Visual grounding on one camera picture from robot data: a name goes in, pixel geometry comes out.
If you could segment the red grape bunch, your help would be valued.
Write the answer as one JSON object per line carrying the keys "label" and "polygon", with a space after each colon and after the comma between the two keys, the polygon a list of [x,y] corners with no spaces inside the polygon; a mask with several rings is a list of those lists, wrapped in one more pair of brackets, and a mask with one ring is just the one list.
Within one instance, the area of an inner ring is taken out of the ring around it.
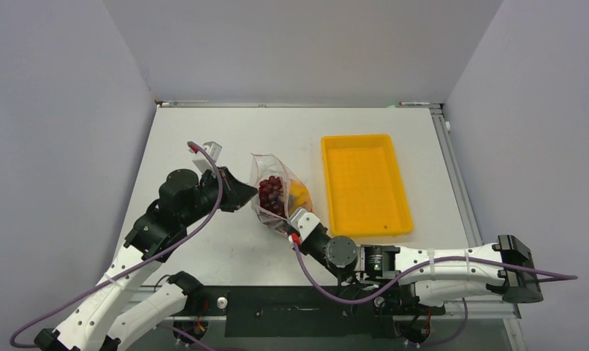
{"label": "red grape bunch", "polygon": [[270,175],[259,182],[259,204],[276,216],[286,217],[284,184],[281,177]]}

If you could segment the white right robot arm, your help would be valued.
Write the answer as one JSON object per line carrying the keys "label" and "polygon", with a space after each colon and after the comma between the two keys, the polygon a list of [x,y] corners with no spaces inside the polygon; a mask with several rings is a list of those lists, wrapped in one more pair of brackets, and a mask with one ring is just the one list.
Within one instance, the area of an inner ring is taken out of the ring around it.
{"label": "white right robot arm", "polygon": [[340,282],[354,284],[357,269],[362,269],[364,283],[372,286],[371,294],[363,298],[339,298],[313,283],[322,295],[344,305],[387,299],[394,287],[399,291],[399,307],[408,313],[482,295],[499,295],[507,303],[543,300],[531,250],[513,235],[466,249],[412,249],[357,246],[347,237],[329,237],[318,225],[304,237],[290,233],[289,242],[298,257],[314,257]]}

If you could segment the yellow plastic tray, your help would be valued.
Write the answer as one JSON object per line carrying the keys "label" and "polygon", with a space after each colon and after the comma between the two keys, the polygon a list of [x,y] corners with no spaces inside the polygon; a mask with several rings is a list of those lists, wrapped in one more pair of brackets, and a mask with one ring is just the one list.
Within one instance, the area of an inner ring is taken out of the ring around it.
{"label": "yellow plastic tray", "polygon": [[406,190],[386,134],[321,139],[330,229],[350,238],[412,232]]}

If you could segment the clear zip top bag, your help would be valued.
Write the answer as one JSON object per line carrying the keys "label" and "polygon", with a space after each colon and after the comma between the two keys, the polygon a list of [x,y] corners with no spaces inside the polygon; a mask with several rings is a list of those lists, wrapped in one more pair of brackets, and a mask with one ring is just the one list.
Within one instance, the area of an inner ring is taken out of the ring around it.
{"label": "clear zip top bag", "polygon": [[298,208],[313,210],[308,187],[273,154],[254,154],[251,185],[257,189],[251,207],[269,230],[285,234],[288,220]]}

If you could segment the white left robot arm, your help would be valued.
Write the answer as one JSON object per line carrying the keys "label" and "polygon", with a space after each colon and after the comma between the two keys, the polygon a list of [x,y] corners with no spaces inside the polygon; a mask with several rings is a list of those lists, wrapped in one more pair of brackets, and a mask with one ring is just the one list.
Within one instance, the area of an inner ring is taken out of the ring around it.
{"label": "white left robot arm", "polygon": [[55,328],[41,330],[34,339],[40,350],[99,350],[120,341],[110,328],[143,282],[165,263],[187,238],[188,227],[206,221],[217,210],[235,212],[258,190],[237,180],[226,167],[172,171],[159,187],[159,197],[133,224],[117,255],[99,280],[95,292]]}

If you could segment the yellow bell pepper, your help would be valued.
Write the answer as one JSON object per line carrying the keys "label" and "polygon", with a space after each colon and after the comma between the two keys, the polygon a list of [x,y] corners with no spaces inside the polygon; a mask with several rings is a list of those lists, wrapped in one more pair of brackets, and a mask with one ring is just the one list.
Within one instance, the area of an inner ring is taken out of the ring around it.
{"label": "yellow bell pepper", "polygon": [[313,203],[305,184],[300,181],[291,180],[289,182],[288,213],[293,214],[298,208],[312,211]]}

